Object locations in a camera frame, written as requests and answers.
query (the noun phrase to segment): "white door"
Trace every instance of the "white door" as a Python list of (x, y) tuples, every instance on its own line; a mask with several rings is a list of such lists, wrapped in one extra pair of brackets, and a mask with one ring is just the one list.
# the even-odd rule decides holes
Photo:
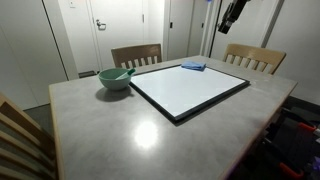
[(194, 0), (171, 0), (168, 60), (187, 57)]
[[(223, 14), (232, 1), (233, 0), (222, 1), (219, 23), (221, 23)], [(222, 60), (229, 43), (260, 47), (277, 3), (278, 0), (248, 1), (239, 19), (232, 24), (228, 34), (216, 32), (211, 58)]]
[[(21, 102), (22, 108), (34, 107), (34, 100), (30, 99), (30, 90), (25, 88), (26, 84), (31, 88), (38, 105), (49, 103), (49, 84), (66, 81), (67, 76), (42, 1), (0, 1), (0, 26), (1, 38), (4, 36), (10, 46), (1, 40), (1, 46), (7, 46), (4, 49), (7, 55), (1, 54), (1, 57), (7, 56), (16, 61), (8, 62), (9, 59), (5, 58), (1, 60), (1, 66), (4, 64), (1, 68), (6, 71), (13, 68), (17, 72), (15, 76), (5, 74), (6, 71), (0, 72), (1, 76), (6, 77), (1, 78), (1, 89), (6, 89), (6, 92), (11, 89), (8, 96), (13, 99), (26, 95), (19, 100), (26, 100)], [(19, 66), (23, 77), (18, 77), (21, 73), (16, 66)]]
[(142, 0), (91, 0), (91, 7), (102, 69), (112, 68), (111, 49), (143, 44)]
[(208, 0), (194, 1), (188, 56), (196, 56), (200, 54), (207, 9)]

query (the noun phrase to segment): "wooden chair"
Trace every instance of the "wooden chair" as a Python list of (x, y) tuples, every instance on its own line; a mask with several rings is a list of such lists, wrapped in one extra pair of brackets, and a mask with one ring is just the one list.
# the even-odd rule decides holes
[(1, 93), (0, 124), (0, 179), (58, 179), (53, 137)]
[(244, 63), (244, 67), (248, 68), (251, 61), (254, 61), (252, 65), (253, 70), (263, 72), (266, 67), (270, 65), (271, 67), (268, 73), (274, 74), (285, 58), (286, 53), (241, 44), (229, 44), (224, 54), (224, 62), (227, 62), (229, 55), (232, 56), (229, 61), (230, 64), (234, 64), (236, 57), (239, 57), (236, 63), (238, 66)]
[(131, 62), (132, 67), (143, 66), (142, 60), (145, 65), (149, 65), (148, 58), (151, 59), (151, 63), (155, 64), (162, 62), (161, 57), (161, 45), (160, 44), (148, 44), (140, 46), (131, 46), (112, 49), (112, 56), (114, 64), (116, 67), (121, 68), (122, 63), (125, 64), (126, 68), (130, 68), (129, 62)]

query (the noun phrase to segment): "table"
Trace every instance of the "table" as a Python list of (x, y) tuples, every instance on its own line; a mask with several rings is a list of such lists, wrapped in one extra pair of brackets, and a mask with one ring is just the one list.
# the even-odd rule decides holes
[(296, 82), (202, 56), (186, 59), (250, 81), (250, 86), (174, 126), (128, 87), (98, 77), (50, 85), (60, 179), (224, 179), (269, 124)]

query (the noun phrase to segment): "bowl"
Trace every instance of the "bowl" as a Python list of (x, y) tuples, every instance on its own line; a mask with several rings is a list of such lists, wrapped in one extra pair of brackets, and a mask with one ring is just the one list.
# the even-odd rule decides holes
[(104, 87), (116, 91), (124, 89), (129, 85), (131, 76), (116, 80), (117, 77), (128, 71), (129, 69), (113, 68), (101, 71), (98, 76)]

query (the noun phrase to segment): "floor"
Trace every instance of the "floor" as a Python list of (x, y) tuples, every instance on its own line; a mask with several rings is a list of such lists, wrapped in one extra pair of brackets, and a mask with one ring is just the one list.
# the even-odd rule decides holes
[[(289, 97), (285, 102), (284, 107), (291, 109), (306, 119), (311, 120), (313, 123), (319, 124), (320, 122), (320, 106), (294, 97)], [(50, 105), (28, 109), (25, 112), (29, 114), (35, 121), (37, 121), (45, 130), (53, 134)], [(281, 130), (281, 132), (282, 134), (280, 133), (280, 137), (275, 139), (278, 141), (277, 143), (280, 143), (280, 145), (285, 144), (286, 141), (288, 141), (288, 133), (286, 133), (285, 130)], [(274, 160), (274, 157), (268, 154), (260, 144), (257, 146), (253, 154), (250, 154), (244, 158), (229, 179), (288, 179), (286, 176), (283, 176), (283, 174), (277, 168), (275, 168), (273, 164)]]

